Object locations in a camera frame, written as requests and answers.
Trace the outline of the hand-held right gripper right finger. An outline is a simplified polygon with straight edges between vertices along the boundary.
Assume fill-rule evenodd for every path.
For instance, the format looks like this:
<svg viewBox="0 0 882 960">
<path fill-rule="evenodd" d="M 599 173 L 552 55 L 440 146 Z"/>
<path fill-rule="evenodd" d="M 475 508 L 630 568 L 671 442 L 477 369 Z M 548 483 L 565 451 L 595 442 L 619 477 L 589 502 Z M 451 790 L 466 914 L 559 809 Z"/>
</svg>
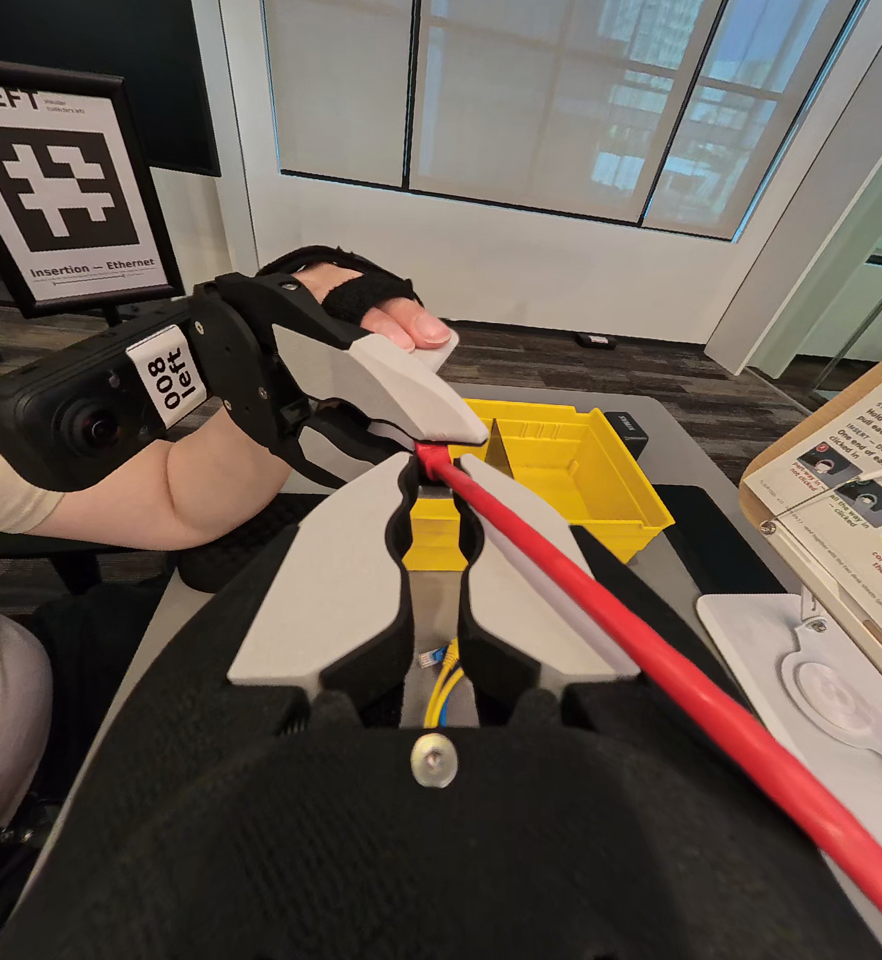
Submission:
<svg viewBox="0 0 882 960">
<path fill-rule="evenodd" d="M 456 496 L 461 575 L 457 636 L 479 724 L 504 724 L 520 697 L 562 699 L 578 684 L 633 681 L 639 666 L 543 570 Z"/>
</svg>

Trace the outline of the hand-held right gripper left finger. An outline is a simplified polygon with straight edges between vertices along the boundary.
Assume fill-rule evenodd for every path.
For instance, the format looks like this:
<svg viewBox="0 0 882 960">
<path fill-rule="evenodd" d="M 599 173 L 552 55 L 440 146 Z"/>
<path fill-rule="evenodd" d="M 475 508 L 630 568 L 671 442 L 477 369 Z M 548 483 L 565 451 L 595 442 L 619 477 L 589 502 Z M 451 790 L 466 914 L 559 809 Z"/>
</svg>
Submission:
<svg viewBox="0 0 882 960">
<path fill-rule="evenodd" d="M 403 558 L 412 544 L 416 458 L 400 452 L 304 519 L 228 669 L 237 687 L 346 694 L 359 712 L 401 688 L 414 612 Z"/>
</svg>

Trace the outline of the person's left forearm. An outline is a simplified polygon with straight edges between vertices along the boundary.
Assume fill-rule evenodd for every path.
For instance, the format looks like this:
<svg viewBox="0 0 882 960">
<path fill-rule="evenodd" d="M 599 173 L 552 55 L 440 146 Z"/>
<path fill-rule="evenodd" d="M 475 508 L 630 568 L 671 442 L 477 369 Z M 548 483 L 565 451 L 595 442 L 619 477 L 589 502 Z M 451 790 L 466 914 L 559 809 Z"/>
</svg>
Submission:
<svg viewBox="0 0 882 960">
<path fill-rule="evenodd" d="M 185 438 L 155 440 L 95 486 L 67 493 L 29 534 L 144 550 L 203 546 L 257 515 L 291 473 L 222 410 Z"/>
</svg>

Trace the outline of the person's left hand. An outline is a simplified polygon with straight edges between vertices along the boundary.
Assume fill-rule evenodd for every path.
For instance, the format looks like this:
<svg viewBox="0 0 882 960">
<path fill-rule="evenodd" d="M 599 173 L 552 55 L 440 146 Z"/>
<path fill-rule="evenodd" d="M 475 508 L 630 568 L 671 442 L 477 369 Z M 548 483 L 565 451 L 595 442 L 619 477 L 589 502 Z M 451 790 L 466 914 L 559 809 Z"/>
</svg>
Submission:
<svg viewBox="0 0 882 960">
<path fill-rule="evenodd" d="M 261 267 L 261 277 L 294 277 L 328 316 L 389 339 L 408 353 L 437 352 L 453 331 L 423 305 L 409 279 L 336 246 L 303 246 Z"/>
</svg>

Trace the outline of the yellow plastic bin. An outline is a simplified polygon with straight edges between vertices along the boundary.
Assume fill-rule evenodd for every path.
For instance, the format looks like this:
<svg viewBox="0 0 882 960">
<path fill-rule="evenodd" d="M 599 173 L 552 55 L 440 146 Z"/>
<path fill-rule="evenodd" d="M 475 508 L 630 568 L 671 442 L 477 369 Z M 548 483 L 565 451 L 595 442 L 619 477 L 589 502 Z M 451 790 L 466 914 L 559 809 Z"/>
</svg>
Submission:
<svg viewBox="0 0 882 960">
<path fill-rule="evenodd" d="M 480 398 L 467 403 L 485 426 L 497 420 L 514 478 L 622 562 L 675 524 L 600 410 Z M 403 558 L 408 571 L 463 571 L 460 515 L 450 490 L 423 485 L 410 516 L 413 539 Z"/>
</svg>

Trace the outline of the black desk mat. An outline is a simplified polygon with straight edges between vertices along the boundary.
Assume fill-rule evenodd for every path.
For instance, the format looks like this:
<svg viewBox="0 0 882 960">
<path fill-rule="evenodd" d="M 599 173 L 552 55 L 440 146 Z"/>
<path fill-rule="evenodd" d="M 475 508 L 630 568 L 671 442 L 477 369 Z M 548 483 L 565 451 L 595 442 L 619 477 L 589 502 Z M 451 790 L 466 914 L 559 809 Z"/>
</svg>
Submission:
<svg viewBox="0 0 882 960">
<path fill-rule="evenodd" d="M 785 594 L 783 584 L 700 486 L 656 484 L 664 533 L 701 594 Z"/>
</svg>

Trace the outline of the white board stand base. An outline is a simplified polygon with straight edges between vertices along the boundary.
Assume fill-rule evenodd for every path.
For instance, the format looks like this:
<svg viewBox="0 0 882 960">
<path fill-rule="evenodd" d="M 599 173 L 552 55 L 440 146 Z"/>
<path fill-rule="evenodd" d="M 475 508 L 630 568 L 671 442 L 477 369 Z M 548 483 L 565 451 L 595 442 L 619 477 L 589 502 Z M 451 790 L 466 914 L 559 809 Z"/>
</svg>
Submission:
<svg viewBox="0 0 882 960">
<path fill-rule="evenodd" d="M 803 623 L 796 594 L 713 594 L 697 613 L 771 735 L 882 846 L 882 674 L 830 617 Z"/>
</svg>

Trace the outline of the framed marker sign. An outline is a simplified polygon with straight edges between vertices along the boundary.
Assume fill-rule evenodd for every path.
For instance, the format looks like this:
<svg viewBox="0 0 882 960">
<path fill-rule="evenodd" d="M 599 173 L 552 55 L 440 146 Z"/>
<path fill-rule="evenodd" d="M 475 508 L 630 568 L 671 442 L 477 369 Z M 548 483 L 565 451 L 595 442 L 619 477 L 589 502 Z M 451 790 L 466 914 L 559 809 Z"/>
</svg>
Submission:
<svg viewBox="0 0 882 960">
<path fill-rule="evenodd" d="M 184 293 L 123 78 L 0 61 L 0 277 L 26 318 Z"/>
</svg>

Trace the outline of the large glass window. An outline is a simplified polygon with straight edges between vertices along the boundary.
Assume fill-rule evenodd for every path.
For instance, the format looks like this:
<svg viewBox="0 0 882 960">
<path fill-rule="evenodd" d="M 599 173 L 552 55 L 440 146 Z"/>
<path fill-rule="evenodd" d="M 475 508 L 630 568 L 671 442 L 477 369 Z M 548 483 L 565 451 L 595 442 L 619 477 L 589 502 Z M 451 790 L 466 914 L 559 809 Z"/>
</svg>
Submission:
<svg viewBox="0 0 882 960">
<path fill-rule="evenodd" d="M 261 2 L 279 173 L 734 241 L 864 6 Z"/>
</svg>

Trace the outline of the instruction sheet on wooden board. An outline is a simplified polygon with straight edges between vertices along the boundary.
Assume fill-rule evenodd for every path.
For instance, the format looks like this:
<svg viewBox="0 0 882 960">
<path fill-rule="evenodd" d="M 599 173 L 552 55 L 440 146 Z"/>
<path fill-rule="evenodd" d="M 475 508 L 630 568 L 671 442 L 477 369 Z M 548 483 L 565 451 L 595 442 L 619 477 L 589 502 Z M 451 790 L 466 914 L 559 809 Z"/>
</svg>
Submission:
<svg viewBox="0 0 882 960">
<path fill-rule="evenodd" d="M 742 508 L 882 674 L 882 363 L 751 463 Z"/>
</svg>

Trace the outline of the black network switch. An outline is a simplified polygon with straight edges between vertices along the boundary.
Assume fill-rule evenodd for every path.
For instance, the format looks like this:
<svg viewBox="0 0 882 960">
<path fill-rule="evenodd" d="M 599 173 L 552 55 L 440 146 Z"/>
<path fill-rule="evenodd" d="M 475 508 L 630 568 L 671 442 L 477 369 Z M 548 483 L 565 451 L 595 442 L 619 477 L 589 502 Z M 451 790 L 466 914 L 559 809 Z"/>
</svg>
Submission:
<svg viewBox="0 0 882 960">
<path fill-rule="evenodd" d="M 635 461 L 649 444 L 649 435 L 639 422 L 626 411 L 606 411 L 604 417 Z"/>
</svg>

